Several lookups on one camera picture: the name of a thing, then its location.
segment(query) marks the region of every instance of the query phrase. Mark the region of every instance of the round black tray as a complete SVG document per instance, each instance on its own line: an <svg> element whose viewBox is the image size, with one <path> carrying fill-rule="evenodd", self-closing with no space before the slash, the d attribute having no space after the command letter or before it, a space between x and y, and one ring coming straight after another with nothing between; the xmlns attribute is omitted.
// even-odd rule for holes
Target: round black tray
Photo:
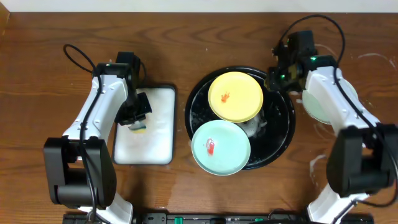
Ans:
<svg viewBox="0 0 398 224"><path fill-rule="evenodd" d="M208 90L214 79L227 72L243 72L259 82L264 102L259 115L267 121L255 136L249 138L251 155L243 169L257 169L276 160L290 144L295 129L293 103L288 94L271 92L264 86L267 73L256 68L235 66L222 68L207 75L194 87L185 107L185 126L190 139L203 124L220 119L211 110Z"/></svg>

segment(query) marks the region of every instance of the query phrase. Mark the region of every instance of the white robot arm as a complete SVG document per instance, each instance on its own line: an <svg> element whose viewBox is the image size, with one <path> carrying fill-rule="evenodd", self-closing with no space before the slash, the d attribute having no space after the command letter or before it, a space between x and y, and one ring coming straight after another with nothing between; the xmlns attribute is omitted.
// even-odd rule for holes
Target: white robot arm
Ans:
<svg viewBox="0 0 398 224"><path fill-rule="evenodd" d="M333 78L334 67L320 67L314 71L310 71L305 83L305 89L309 94L313 95L326 113L330 123L337 136L341 129L349 126L357 128L367 128L367 124L358 117L356 112L345 100L341 92L336 86ZM341 70L337 69L337 77L342 79ZM346 82L340 82L341 87L348 94L351 101L361 108L363 115L372 122L373 125L379 123L379 120L369 113L368 110L353 95ZM334 192L330 185L327 184L319 197L307 207L308 217L311 221L319 223L332 223L341 212L348 213L349 209L345 209L353 200L365 200L369 197L366 193L351 194L348 197L340 197Z"/></svg>
<svg viewBox="0 0 398 224"><path fill-rule="evenodd" d="M397 152L387 153L381 143L388 142L396 149L398 129L394 124L380 124L347 83L340 82L344 80L341 70L337 68L334 74L337 62L330 55L318 55L310 30L290 34L287 46L279 42L272 51L278 56L278 66L269 69L268 89L307 91L319 102L337 136L326 168L328 184L307 207L307 215L314 222L338 224L356 202L396 181L392 162L395 159L391 158ZM357 114L336 81L361 114ZM382 133L383 139L374 135L374 129ZM371 156L362 155L364 145L373 150Z"/></svg>
<svg viewBox="0 0 398 224"><path fill-rule="evenodd" d="M76 120L61 138L47 139L44 159L53 203L91 212L94 197L96 214L103 220L132 222L131 203L116 192L116 173L106 144L113 123L132 124L152 112L146 94L136 93L139 67L140 60L132 52L118 53L116 63L99 63L96 69L101 74L101 86L98 77L93 77L90 94ZM83 118L96 97L83 130L84 139L80 139ZM80 140L85 145L91 180L86 170L68 166L82 156ZM91 192L88 181L92 181L96 193Z"/></svg>

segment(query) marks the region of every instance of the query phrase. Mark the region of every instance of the stacked plates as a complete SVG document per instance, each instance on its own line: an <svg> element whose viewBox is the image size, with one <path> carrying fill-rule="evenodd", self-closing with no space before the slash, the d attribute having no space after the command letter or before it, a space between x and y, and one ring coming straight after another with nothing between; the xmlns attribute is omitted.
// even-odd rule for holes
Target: stacked plates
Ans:
<svg viewBox="0 0 398 224"><path fill-rule="evenodd" d="M222 68L205 76L185 107L185 125L199 166L215 175L256 169L277 159L295 126L285 93L268 91L267 74L251 67Z"/></svg>
<svg viewBox="0 0 398 224"><path fill-rule="evenodd" d="M213 81L208 102L223 120L203 124L192 138L193 157L201 168L215 175L231 175L248 163L249 138L234 123L255 117L262 101L260 85L248 74L228 72Z"/></svg>

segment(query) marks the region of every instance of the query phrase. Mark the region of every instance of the wooden table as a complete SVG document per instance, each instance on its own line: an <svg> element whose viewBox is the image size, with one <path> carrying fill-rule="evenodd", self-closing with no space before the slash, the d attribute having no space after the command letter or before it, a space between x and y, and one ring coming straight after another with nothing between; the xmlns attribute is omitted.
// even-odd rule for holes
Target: wooden table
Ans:
<svg viewBox="0 0 398 224"><path fill-rule="evenodd" d="M304 209L326 184L326 160L315 164L312 178L310 161L328 155L335 137L331 127L306 114L300 96L291 96L297 123L286 152L266 167L229 177L208 174L195 163L183 110L192 88L213 70L249 65L266 71L275 65L271 47L289 24L305 15L13 13L0 46L0 223L60 223L71 211L51 203L42 154L46 139L61 136L71 125L91 86L90 75L64 56L66 43L81 48L95 63L115 60L119 51L134 51L147 65L150 82L177 86L173 161L167 166L115 166L118 192L136 208L174 213ZM398 15L329 16L346 34L345 78L370 112L383 123L398 123ZM340 37L331 24L313 19L294 30L304 29L314 31L321 54L339 53ZM388 189L371 200L391 196ZM371 212L378 224L397 223L397 208L359 205L354 211Z"/></svg>

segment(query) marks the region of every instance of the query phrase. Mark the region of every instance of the black cable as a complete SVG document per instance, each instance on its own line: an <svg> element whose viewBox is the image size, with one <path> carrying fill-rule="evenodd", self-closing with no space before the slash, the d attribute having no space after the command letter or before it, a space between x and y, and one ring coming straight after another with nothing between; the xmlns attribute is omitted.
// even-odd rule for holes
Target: black cable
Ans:
<svg viewBox="0 0 398 224"><path fill-rule="evenodd" d="M394 197L391 201L384 203L384 204L376 204L376 203L371 203L371 202L365 202L362 200L355 200L353 203L363 203L365 205L370 205L372 207L379 207L379 208L383 208L383 207L388 207L391 206L392 204L394 204L397 200L398 197L398 166L397 166L397 161L395 159L395 156L391 150L391 148L387 145L387 143L385 142L383 136L379 133L379 131L373 126L373 124L366 119L366 117L363 115L363 112L360 111L355 104L351 101L351 99L348 97L348 95L344 92L343 88L340 85L340 78L337 77L337 68L339 67L340 61L343 58L344 55L344 51L345 51L345 45L346 45L346 40L345 40L345 36L344 36L344 32L341 29L341 27L339 26L339 24L334 21L333 19L331 19L328 16L324 16L321 14L314 14L314 15L310 15L310 16L305 16L297 21L295 21L292 25L289 26L289 28L282 34L282 37L279 39L279 43L281 43L283 41L283 38L286 36L286 34L289 32L289 30L291 30L291 28L296 25L297 23L310 19L310 18L314 18L314 17L320 17L320 18L324 18L326 20L328 20L329 22L331 22L332 24L334 24L336 26L336 28L339 30L340 35L341 35L341 52L339 54L339 57L337 59L337 64L335 69L333 70L333 78L335 81L336 86L338 87L339 91L341 92L341 94L343 95L343 97L345 98L345 100L349 103L349 105L354 109L354 111L357 113L357 115L369 126L369 128L371 129L371 131L376 135L376 137L378 138L378 140L381 142L383 148L385 148L387 150L387 153L389 155L389 158L392 162L392 165L394 166L394 170L395 170L395 175L396 175L396 189L394 192Z"/></svg>
<svg viewBox="0 0 398 224"><path fill-rule="evenodd" d="M74 50L76 50L77 52L79 52L90 63L90 65L93 67L93 71L88 70L87 68L81 66L79 63L74 61L74 59L72 59L69 56L68 52L67 52L67 48L68 47L71 47ZM96 215L96 211L97 211L97 209L96 209L97 208L96 192L95 192L95 188L94 188L94 184L93 184L93 179L91 178L90 170L88 168L87 157L86 157L87 156L86 155L86 149L85 149L83 141L84 141L84 138L85 138L85 129L86 129L88 118L90 117L90 113L93 110L93 108L95 106L95 103L98 101L98 98L100 97L101 92L102 92L102 80L101 80L100 74L99 74L97 68L95 67L93 61L91 61L91 59L83 51L81 51L79 48L75 47L72 44L65 44L63 46L63 52L69 58L69 60L71 60L75 65L77 65L78 67L80 67L81 69L83 69L83 70L85 70L87 72L93 73L93 76L98 78L97 93L96 93L96 95L94 97L93 102L91 103L90 107L88 108L88 110L86 112L86 115L83 118L83 121L80 123L80 137L79 137L80 156L81 156L81 159L83 161L83 166L84 166L84 168L86 170L86 175L87 175L87 179L88 179L88 185L90 186L90 192L91 192L91 201L92 201L92 204L93 204L92 211L87 213L87 221L89 223L93 223L93 222L95 222L95 219L97 217L97 215Z"/></svg>
<svg viewBox="0 0 398 224"><path fill-rule="evenodd" d="M283 208L275 208L275 209L273 209L273 210L268 214L267 218L270 220L271 217L272 217L272 215L273 215L276 211L285 211L285 210L284 210ZM293 220L292 217L290 217L289 214L283 214L283 215L287 215L288 218L289 218L289 220Z"/></svg>
<svg viewBox="0 0 398 224"><path fill-rule="evenodd" d="M341 211L341 212L333 219L333 222L332 222L331 224L336 224L337 221L338 221L344 214L346 214L346 213L351 209L352 206L355 206L355 205L356 205L356 201L355 201L355 200L351 201L351 202L343 209L343 211Z"/></svg>

